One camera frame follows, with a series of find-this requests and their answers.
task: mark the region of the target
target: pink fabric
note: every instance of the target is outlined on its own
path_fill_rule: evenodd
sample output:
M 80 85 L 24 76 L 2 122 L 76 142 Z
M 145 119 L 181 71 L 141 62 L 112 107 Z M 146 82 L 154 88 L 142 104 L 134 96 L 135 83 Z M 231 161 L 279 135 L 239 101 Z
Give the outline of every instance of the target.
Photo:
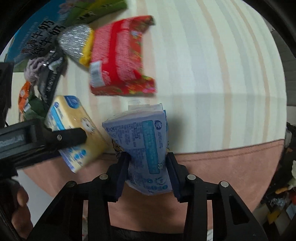
M 206 153 L 176 155 L 189 173 L 204 181 L 228 181 L 251 211 L 259 204 L 276 170 L 284 141 Z M 91 181 L 116 163 L 114 155 L 100 159 L 74 174 L 62 158 L 52 159 L 25 173 L 43 190 L 55 196 L 70 180 L 77 183 Z M 145 196 L 125 185 L 117 203 L 109 203 L 113 226 L 134 231 L 182 233 L 187 204 L 177 202 L 173 193 Z M 208 228 L 212 228 L 212 210 L 208 205 Z

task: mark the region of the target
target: clutter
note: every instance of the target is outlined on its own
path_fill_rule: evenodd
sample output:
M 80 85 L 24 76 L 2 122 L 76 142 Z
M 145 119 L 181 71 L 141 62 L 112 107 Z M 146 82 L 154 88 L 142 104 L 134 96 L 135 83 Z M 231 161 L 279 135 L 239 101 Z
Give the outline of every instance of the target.
M 126 8 L 125 0 L 47 1 L 15 34 L 5 61 L 15 62 L 14 72 L 22 72 L 32 56 L 48 53 L 50 45 L 66 27 L 90 23 Z
M 288 191 L 288 187 L 282 187 L 282 188 L 279 188 L 275 191 L 275 194 L 281 194 L 283 192 L 286 192 Z
M 155 93 L 154 79 L 143 75 L 142 35 L 152 16 L 123 19 L 105 25 L 94 33 L 90 88 L 95 95 Z
M 56 96 L 44 124 L 53 131 L 79 127 L 85 130 L 85 144 L 59 150 L 72 172 L 94 161 L 107 147 L 106 141 L 75 96 Z
M 293 217 L 294 217 L 294 215 L 296 214 L 296 206 L 295 206 L 293 203 L 291 203 L 291 204 L 287 207 L 286 212 L 287 212 L 289 218 L 292 220 Z
M 94 31 L 87 24 L 67 28 L 58 37 L 60 47 L 76 62 L 89 66 Z
M 19 121 L 32 119 L 44 120 L 47 111 L 43 108 L 42 101 L 35 96 L 34 87 L 26 81 L 20 90 L 19 99 Z
M 38 91 L 46 112 L 52 104 L 59 78 L 66 65 L 66 56 L 58 47 L 54 47 L 50 50 L 48 55 L 44 58 L 44 64 L 40 69 Z
M 145 195 L 172 190 L 165 165 L 168 126 L 162 104 L 133 108 L 102 126 L 131 155 L 126 181 L 130 187 Z
M 283 209 L 286 202 L 283 198 L 273 198 L 271 201 L 270 201 L 270 204 L 275 204 L 277 205 L 280 209 Z
M 267 221 L 270 224 L 272 224 L 277 218 L 280 216 L 281 210 L 279 208 L 276 208 L 273 212 L 269 213 L 267 215 Z

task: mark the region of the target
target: white plush toy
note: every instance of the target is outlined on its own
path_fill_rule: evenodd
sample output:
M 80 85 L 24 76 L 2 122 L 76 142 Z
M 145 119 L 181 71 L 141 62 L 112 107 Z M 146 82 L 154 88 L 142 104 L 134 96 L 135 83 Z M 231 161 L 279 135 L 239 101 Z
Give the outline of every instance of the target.
M 296 187 L 296 161 L 293 161 L 293 166 L 292 166 L 292 176 L 293 178 L 288 182 L 289 187 L 288 190 L 291 190 L 293 187 Z

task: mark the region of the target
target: metal bolt head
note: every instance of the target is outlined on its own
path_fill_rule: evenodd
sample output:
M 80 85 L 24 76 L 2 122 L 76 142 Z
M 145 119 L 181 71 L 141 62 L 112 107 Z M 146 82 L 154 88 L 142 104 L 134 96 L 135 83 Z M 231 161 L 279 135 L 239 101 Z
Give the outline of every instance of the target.
M 187 178 L 188 178 L 189 180 L 195 180 L 195 179 L 196 179 L 196 176 L 193 175 L 193 174 L 189 174 L 189 175 L 187 176 Z
M 108 175 L 107 174 L 101 174 L 100 175 L 100 179 L 101 180 L 107 180 L 108 179 Z
M 58 134 L 58 135 L 57 135 L 57 140 L 58 140 L 58 141 L 61 141 L 61 140 L 62 140 L 62 135 Z
M 69 188 L 74 187 L 75 184 L 76 184 L 76 182 L 74 182 L 74 181 L 69 181 L 69 182 L 66 183 L 67 187 L 69 187 Z
M 224 187 L 224 188 L 226 188 L 226 187 L 229 186 L 229 183 L 226 182 L 226 181 L 222 181 L 220 184 L 221 184 L 221 186 Z

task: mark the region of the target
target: silver foil wrapper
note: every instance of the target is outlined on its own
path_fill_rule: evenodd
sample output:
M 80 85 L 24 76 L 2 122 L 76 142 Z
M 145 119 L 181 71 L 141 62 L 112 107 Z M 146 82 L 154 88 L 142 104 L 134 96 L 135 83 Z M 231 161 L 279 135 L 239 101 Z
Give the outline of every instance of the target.
M 82 50 L 91 32 L 87 24 L 80 24 L 66 28 L 58 37 L 60 47 L 75 61 L 83 56 Z

